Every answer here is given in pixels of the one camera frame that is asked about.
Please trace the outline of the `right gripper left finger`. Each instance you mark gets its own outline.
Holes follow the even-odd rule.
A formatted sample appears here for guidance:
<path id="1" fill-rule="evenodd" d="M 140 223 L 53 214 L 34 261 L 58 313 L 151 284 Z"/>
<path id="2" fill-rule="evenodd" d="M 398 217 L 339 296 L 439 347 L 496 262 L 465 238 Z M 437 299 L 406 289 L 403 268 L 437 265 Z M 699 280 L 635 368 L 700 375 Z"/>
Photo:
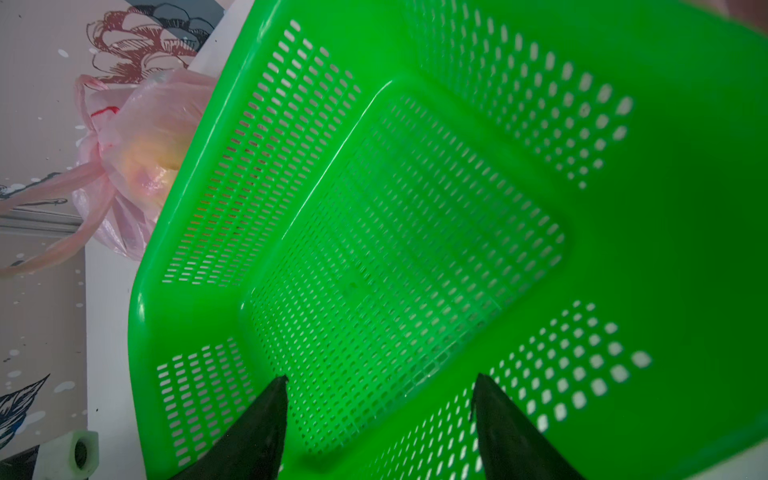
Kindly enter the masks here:
<path id="1" fill-rule="evenodd" d="M 288 415 L 288 377 L 278 376 L 253 400 L 216 444 L 177 479 L 276 479 Z"/>

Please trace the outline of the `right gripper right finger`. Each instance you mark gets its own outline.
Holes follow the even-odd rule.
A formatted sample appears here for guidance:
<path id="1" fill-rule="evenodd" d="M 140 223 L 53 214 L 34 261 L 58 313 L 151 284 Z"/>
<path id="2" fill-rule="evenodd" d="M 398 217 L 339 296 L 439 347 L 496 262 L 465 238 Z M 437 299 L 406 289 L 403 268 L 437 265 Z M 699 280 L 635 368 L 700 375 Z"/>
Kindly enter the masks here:
<path id="1" fill-rule="evenodd" d="M 486 478 L 583 477 L 490 376 L 477 376 L 470 410 Z"/>

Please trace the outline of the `green plastic basket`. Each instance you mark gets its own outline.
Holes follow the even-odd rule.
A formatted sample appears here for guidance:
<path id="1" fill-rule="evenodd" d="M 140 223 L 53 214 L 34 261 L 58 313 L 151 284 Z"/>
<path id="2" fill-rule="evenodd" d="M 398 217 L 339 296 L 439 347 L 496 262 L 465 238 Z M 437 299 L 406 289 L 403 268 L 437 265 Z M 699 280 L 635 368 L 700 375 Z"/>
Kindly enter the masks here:
<path id="1" fill-rule="evenodd" d="M 685 1 L 258 1 L 133 287 L 146 475 L 287 376 L 285 479 L 590 479 L 767 439 L 767 38 Z"/>

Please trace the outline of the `pink plastic bag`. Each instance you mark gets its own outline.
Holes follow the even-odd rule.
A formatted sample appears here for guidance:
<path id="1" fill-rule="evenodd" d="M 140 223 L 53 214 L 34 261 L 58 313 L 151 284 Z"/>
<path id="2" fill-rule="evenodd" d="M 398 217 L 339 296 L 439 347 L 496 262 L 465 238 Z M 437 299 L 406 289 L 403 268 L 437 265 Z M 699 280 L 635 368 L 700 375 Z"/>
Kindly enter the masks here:
<path id="1" fill-rule="evenodd" d="M 43 253 L 2 268 L 2 277 L 59 265 L 91 239 L 141 260 L 215 85 L 215 78 L 187 69 L 131 87 L 78 77 L 75 99 L 86 135 L 75 167 L 12 194 L 1 211 L 69 194 L 82 223 Z"/>

